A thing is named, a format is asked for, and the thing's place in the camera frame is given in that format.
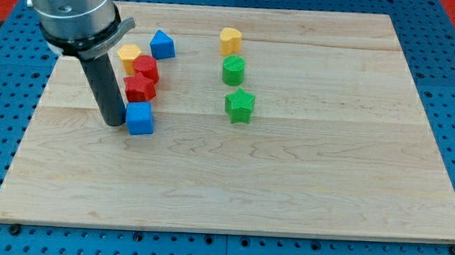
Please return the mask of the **black flange with grey clamp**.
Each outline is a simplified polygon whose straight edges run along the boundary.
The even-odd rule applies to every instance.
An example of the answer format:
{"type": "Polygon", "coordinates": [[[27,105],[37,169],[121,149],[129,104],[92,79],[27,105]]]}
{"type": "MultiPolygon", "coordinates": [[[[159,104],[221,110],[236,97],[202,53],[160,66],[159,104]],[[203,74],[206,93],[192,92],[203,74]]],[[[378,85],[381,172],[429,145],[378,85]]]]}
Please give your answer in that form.
{"type": "Polygon", "coordinates": [[[44,23],[40,23],[41,33],[48,45],[56,54],[74,56],[83,61],[99,58],[106,55],[125,34],[136,27],[133,18],[121,20],[118,8],[114,5],[115,18],[103,30],[88,34],[86,37],[59,37],[45,29],[44,23]]]}

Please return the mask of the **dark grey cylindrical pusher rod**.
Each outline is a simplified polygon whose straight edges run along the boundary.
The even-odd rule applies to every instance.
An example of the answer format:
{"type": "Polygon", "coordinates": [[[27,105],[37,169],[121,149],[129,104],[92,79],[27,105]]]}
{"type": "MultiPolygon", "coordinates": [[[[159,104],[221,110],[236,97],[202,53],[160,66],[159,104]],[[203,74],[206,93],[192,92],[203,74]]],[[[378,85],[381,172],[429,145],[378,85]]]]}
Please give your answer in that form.
{"type": "Polygon", "coordinates": [[[124,124],[125,104],[108,54],[79,61],[104,122],[109,126],[124,124]]]}

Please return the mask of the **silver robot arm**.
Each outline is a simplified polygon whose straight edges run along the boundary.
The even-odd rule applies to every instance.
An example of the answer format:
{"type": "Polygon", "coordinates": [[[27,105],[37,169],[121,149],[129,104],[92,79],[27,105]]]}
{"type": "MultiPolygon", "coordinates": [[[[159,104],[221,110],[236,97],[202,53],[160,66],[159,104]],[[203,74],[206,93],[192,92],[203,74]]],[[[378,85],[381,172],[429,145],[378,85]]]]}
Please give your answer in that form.
{"type": "Polygon", "coordinates": [[[57,54],[79,60],[102,119],[109,126],[125,123],[125,103],[108,51],[136,27],[122,19],[113,0],[29,0],[40,31],[57,54]]]}

